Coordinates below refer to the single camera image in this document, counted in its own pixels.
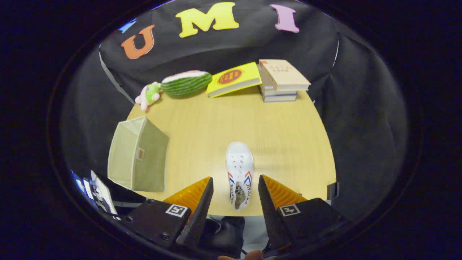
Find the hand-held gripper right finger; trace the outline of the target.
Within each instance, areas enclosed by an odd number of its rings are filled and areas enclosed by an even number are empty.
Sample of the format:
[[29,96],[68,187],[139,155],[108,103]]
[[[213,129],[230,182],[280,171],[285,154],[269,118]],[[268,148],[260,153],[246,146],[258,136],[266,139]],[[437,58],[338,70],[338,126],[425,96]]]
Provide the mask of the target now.
[[306,199],[266,175],[259,178],[258,192],[273,250],[317,246],[349,224],[323,199]]

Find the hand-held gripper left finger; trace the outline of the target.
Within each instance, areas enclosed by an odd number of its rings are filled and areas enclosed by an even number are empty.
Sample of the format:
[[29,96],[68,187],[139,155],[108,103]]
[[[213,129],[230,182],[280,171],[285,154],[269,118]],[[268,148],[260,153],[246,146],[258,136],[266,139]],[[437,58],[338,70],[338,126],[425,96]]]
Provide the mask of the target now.
[[125,216],[125,228],[165,250],[194,250],[206,223],[213,187],[213,178],[206,177],[163,201],[149,199]]

